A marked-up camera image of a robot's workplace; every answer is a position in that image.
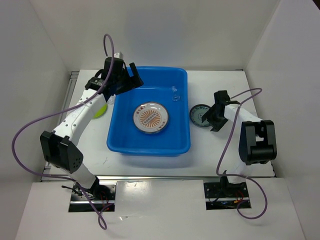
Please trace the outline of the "small blue patterned plate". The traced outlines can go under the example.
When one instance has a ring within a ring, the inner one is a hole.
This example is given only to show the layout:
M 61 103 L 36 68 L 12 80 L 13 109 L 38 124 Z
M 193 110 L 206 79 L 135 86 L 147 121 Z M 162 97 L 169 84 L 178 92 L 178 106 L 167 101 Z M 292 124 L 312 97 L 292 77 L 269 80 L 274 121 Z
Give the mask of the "small blue patterned plate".
M 189 111 L 189 118 L 191 122 L 200 128 L 207 128 L 210 126 L 209 122 L 205 120 L 202 122 L 202 116 L 210 109 L 206 104 L 197 104 Z

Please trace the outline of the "orange sunburst pattern plate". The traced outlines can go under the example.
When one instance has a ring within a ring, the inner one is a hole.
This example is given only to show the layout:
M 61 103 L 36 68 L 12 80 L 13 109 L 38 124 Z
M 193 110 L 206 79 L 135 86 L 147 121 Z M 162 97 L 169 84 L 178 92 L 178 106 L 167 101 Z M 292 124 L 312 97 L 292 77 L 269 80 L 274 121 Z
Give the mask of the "orange sunburst pattern plate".
M 132 120 L 135 127 L 145 134 L 157 134 L 169 123 L 169 112 L 158 102 L 144 102 L 133 112 Z

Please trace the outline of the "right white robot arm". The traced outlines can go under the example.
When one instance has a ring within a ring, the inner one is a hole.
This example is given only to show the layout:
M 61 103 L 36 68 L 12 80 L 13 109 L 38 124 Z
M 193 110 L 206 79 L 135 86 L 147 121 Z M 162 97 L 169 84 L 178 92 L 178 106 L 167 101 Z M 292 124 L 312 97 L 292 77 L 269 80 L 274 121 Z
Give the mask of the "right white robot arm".
M 277 156 L 274 122 L 254 116 L 243 108 L 244 103 L 262 92 L 261 88 L 253 88 L 252 90 L 257 92 L 241 102 L 235 100 L 234 97 L 230 97 L 227 90 L 215 92 L 213 94 L 213 106 L 201 118 L 203 122 L 208 121 L 212 132 L 219 132 L 227 122 L 232 122 L 229 137 L 215 170 L 220 177 L 219 191 L 225 197 L 232 196 L 237 191 L 237 187 L 240 187 L 246 180 L 253 182 L 261 190 L 262 195 L 266 196 L 261 185 L 243 171 L 236 170 L 228 173 L 225 170 L 220 172 L 223 158 L 227 153 L 237 127 L 240 130 L 238 155 L 243 166 L 265 165 L 275 160 Z

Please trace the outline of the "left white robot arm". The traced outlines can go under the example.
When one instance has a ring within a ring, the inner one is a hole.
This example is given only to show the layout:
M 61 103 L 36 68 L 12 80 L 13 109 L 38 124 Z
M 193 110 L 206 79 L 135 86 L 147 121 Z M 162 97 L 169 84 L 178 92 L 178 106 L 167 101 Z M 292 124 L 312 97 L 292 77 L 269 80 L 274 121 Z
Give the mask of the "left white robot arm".
M 40 135 L 44 159 L 65 172 L 82 187 L 89 200 L 108 192 L 97 176 L 85 166 L 84 155 L 78 149 L 79 139 L 94 115 L 113 95 L 120 95 L 144 84 L 134 63 L 126 65 L 117 57 L 105 59 L 104 67 L 97 71 L 85 85 L 75 107 L 51 132 Z

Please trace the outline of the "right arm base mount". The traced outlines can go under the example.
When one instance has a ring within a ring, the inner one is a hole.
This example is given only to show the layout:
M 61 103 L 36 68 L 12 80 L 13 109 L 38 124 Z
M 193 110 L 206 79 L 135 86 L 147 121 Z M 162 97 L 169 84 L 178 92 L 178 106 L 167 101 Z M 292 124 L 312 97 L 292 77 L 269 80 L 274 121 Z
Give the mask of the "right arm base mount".
M 204 197 L 206 210 L 250 209 L 251 203 L 247 184 L 229 183 L 226 180 L 204 182 Z

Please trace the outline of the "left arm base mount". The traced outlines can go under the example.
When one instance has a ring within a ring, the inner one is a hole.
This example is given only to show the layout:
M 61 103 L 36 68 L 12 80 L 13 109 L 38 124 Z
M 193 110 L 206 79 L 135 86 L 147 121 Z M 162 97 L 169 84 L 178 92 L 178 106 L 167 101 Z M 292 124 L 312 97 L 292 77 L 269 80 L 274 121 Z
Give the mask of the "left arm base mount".
M 103 210 L 103 212 L 114 212 L 117 183 L 115 181 L 102 181 L 101 184 L 108 188 L 107 196 L 100 195 L 98 197 L 94 197 L 90 193 L 87 193 L 87 195 L 98 211 Z M 62 188 L 71 190 L 68 208 L 69 213 L 85 213 L 94 211 L 88 199 L 78 186 L 74 184 L 72 187 L 62 186 Z

